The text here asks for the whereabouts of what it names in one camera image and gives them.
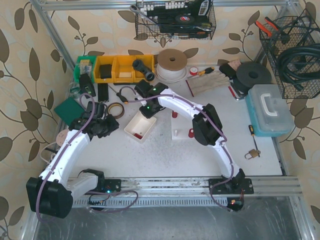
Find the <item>toolbox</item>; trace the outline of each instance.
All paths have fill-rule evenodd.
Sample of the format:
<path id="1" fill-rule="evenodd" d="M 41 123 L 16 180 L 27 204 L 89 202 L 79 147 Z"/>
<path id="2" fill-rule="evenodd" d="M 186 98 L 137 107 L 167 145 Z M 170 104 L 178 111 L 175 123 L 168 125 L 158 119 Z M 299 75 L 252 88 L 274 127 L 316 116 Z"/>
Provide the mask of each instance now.
<path id="1" fill-rule="evenodd" d="M 134 60 L 141 60 L 145 66 L 155 73 L 155 59 L 153 55 L 114 55 L 97 56 L 93 67 L 93 80 L 98 84 L 133 84 L 145 78 L 143 73 L 134 70 Z M 112 65 L 111 78 L 101 78 L 101 65 Z"/>
<path id="2" fill-rule="evenodd" d="M 276 84 L 254 85 L 245 101 L 257 137 L 279 137 L 294 128 L 294 120 Z"/>

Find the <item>white case handle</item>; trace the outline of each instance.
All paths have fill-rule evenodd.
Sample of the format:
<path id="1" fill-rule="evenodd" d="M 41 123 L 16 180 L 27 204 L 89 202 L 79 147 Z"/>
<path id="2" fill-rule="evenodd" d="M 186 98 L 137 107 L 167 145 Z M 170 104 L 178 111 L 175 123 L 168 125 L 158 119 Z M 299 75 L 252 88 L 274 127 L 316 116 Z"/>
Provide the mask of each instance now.
<path id="1" fill-rule="evenodd" d="M 263 93 L 261 94 L 261 102 L 262 102 L 262 106 L 263 106 L 263 109 L 265 111 L 266 114 L 268 114 L 269 116 L 272 116 L 272 117 L 277 117 L 278 116 L 278 113 L 277 112 L 270 112 L 268 107 L 267 107 L 267 103 L 266 103 L 266 97 L 270 97 L 271 94 L 270 93 Z"/>

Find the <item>robotic arm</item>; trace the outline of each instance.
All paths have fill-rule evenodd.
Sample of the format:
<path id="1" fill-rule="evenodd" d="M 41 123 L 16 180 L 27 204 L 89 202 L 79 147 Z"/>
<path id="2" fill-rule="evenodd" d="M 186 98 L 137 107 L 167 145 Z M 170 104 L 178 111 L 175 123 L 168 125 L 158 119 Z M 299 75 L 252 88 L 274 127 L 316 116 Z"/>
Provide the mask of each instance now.
<path id="1" fill-rule="evenodd" d="M 191 119 L 194 138 L 200 144 L 208 146 L 219 154 L 220 158 L 217 159 L 217 163 L 220 167 L 223 180 L 232 177 L 226 187 L 233 190 L 241 184 L 242 180 L 245 178 L 243 170 L 239 168 L 232 159 L 226 144 L 224 143 L 223 136 L 219 134 L 209 120 L 201 113 L 202 111 L 205 112 L 216 127 L 219 128 L 220 132 L 222 132 L 222 123 L 213 105 L 207 104 L 206 106 L 202 106 L 200 104 L 190 102 L 176 94 L 163 83 L 158 83 L 157 85 L 152 86 L 148 82 L 142 80 L 134 89 L 141 96 L 134 102 L 138 101 L 142 103 L 139 110 L 146 118 L 151 118 L 165 107 L 188 119 Z"/>
<path id="2" fill-rule="evenodd" d="M 222 133 L 222 123 L 214 106 L 211 104 L 202 106 L 190 102 L 162 83 L 152 86 L 142 80 L 134 89 L 140 96 L 129 102 L 141 102 L 142 106 L 139 110 L 146 118 L 151 118 L 165 107 L 191 119 L 195 139 L 219 154 L 220 158 L 217 159 L 217 162 L 221 170 L 222 180 L 230 178 L 230 181 L 225 184 L 227 189 L 232 191 L 238 188 L 245 178 L 245 174 L 234 162 L 226 147 Z M 92 120 L 70 143 L 70 139 L 85 125 L 93 111 Z M 28 180 L 26 189 L 30 208 L 33 212 L 36 212 L 36 202 L 40 193 L 39 212 L 65 218 L 72 208 L 73 201 L 83 194 L 88 191 L 106 192 L 105 176 L 102 171 L 87 169 L 82 171 L 76 180 L 68 182 L 73 166 L 91 139 L 94 136 L 98 136 L 98 138 L 106 137 L 119 128 L 118 122 L 112 115 L 105 115 L 102 118 L 103 115 L 104 105 L 102 103 L 96 102 L 95 109 L 93 109 L 93 103 L 89 102 L 86 112 L 70 125 L 70 132 L 52 162 L 38 178 L 31 177 Z"/>
<path id="3" fill-rule="evenodd" d="M 91 113 L 94 112 L 92 120 L 82 132 L 69 144 L 70 139 L 85 125 Z M 102 171 L 87 169 L 79 174 L 78 178 L 68 182 L 71 170 L 75 165 L 83 149 L 89 144 L 94 136 L 106 137 L 119 128 L 119 123 L 112 115 L 104 115 L 102 103 L 89 102 L 86 112 L 80 118 L 73 120 L 69 132 L 60 150 L 45 168 L 38 178 L 31 177 L 26 183 L 26 190 L 30 208 L 36 212 L 36 201 L 40 187 L 44 179 L 49 175 L 44 184 L 39 204 L 39 212 L 42 214 L 65 218 L 73 205 L 73 201 L 93 190 L 95 192 L 106 192 L 105 176 Z"/>

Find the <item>screwdriver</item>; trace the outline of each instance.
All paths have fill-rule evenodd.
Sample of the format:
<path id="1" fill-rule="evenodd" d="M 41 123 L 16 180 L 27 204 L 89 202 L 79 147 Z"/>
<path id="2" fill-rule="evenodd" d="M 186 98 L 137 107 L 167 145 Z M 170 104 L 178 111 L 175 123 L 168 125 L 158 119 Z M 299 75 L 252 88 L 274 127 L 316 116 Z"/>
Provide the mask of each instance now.
<path id="1" fill-rule="evenodd" d="M 257 150 L 257 152 L 258 152 L 258 146 L 257 146 L 256 139 L 255 139 L 254 127 L 252 125 L 249 125 L 249 130 L 250 130 L 251 136 L 253 137 L 255 150 Z"/>
<path id="2" fill-rule="evenodd" d="M 120 98 L 121 102 L 123 102 L 124 104 L 128 104 L 128 99 L 125 96 L 122 96 L 120 92 L 117 92 L 116 90 L 114 90 L 110 85 L 109 85 L 109 88 L 111 88 L 112 91 L 115 92 L 115 95 L 117 95 Z"/>
<path id="3" fill-rule="evenodd" d="M 215 70 L 215 68 L 213 66 L 211 66 L 211 67 L 206 68 L 203 71 L 199 71 L 197 75 L 202 76 L 204 74 L 209 74 L 209 73 L 212 73 L 214 70 Z"/>

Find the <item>yellow storage bin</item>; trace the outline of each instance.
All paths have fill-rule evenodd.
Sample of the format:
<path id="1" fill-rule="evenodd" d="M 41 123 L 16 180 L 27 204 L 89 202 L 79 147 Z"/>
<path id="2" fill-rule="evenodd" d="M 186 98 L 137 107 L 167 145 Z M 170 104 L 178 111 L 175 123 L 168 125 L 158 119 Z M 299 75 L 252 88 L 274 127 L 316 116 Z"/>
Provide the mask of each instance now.
<path id="1" fill-rule="evenodd" d="M 133 83 L 134 82 L 134 68 L 132 63 L 136 60 L 134 55 L 118 55 L 115 57 L 112 65 L 113 83 Z"/>
<path id="2" fill-rule="evenodd" d="M 143 64 L 150 68 L 153 73 L 155 73 L 155 59 L 153 55 L 135 55 L 135 59 L 139 59 L 143 62 Z M 142 79 L 146 79 L 145 75 L 140 71 L 134 71 L 133 81 L 135 83 L 140 82 Z"/>
<path id="3" fill-rule="evenodd" d="M 144 65 L 155 73 L 155 59 L 153 55 L 116 55 L 116 56 L 97 56 L 94 68 L 93 68 L 93 78 L 94 82 L 98 84 L 133 84 L 138 83 L 145 76 L 139 72 L 135 71 L 132 67 L 134 60 L 142 60 Z M 101 78 L 100 76 L 100 66 L 111 64 L 111 78 Z"/>
<path id="4" fill-rule="evenodd" d="M 100 66 L 111 64 L 112 68 L 114 67 L 114 60 L 116 56 L 97 56 L 95 60 L 95 65 L 93 69 L 93 78 L 94 82 L 97 84 L 110 84 L 114 82 L 112 78 L 101 78 L 100 76 Z"/>

